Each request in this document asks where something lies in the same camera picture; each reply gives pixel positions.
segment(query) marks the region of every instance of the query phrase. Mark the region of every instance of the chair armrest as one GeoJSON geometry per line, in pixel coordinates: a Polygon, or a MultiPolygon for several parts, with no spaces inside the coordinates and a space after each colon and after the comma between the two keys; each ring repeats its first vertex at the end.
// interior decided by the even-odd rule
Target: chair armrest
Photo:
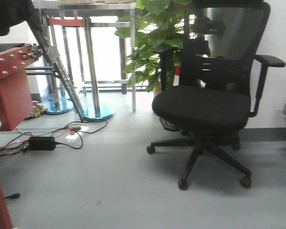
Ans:
{"type": "Polygon", "coordinates": [[[284,61],[275,56],[255,55],[254,58],[267,67],[282,68],[286,65],[284,61]]]}
{"type": "Polygon", "coordinates": [[[262,98],[262,94],[264,90],[268,67],[282,68],[286,65],[284,61],[274,56],[255,55],[254,58],[261,63],[261,71],[260,71],[256,95],[255,95],[254,111],[251,112],[250,117],[254,117],[257,115],[259,101],[262,98]]]}
{"type": "Polygon", "coordinates": [[[175,51],[178,50],[178,47],[169,46],[167,44],[159,45],[157,48],[153,49],[153,52],[159,54],[160,56],[160,84],[161,91],[166,89],[166,76],[167,76],[167,62],[168,56],[172,55],[175,51]]]}
{"type": "Polygon", "coordinates": [[[167,44],[159,45],[157,48],[153,49],[153,52],[159,55],[168,55],[178,50],[178,47],[169,46],[167,44]]]}

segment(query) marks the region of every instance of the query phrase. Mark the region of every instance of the black power brick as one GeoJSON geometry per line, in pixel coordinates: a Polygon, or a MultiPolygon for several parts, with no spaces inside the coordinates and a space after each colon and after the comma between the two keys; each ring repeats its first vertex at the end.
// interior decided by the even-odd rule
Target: black power brick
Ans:
{"type": "Polygon", "coordinates": [[[28,142],[30,150],[54,150],[56,148],[54,137],[32,136],[28,142]]]}

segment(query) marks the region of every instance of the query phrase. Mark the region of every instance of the power strip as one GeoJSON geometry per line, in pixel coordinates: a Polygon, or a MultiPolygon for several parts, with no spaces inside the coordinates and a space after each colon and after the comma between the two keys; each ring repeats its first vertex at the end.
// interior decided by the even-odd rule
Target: power strip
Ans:
{"type": "Polygon", "coordinates": [[[89,131],[89,127],[86,126],[86,125],[82,125],[79,132],[77,132],[77,133],[75,133],[73,135],[66,136],[66,138],[65,138],[66,141],[67,142],[76,142],[80,138],[80,136],[82,136],[84,134],[82,131],[88,132],[89,131]]]}

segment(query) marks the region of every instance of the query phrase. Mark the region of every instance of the mesh chair back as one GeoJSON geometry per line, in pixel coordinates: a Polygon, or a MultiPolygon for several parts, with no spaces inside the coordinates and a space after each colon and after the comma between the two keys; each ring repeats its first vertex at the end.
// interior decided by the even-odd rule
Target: mesh chair back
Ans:
{"type": "Polygon", "coordinates": [[[260,1],[190,4],[179,84],[250,96],[251,67],[269,13],[260,1]]]}

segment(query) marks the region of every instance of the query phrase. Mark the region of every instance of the black seat cushion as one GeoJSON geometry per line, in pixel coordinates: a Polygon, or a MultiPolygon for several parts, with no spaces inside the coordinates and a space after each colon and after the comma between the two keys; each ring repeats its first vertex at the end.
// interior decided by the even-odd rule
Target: black seat cushion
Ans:
{"type": "Polygon", "coordinates": [[[250,97],[243,94],[175,86],[157,95],[152,108],[186,130],[236,131],[246,125],[250,105],[250,97]]]}

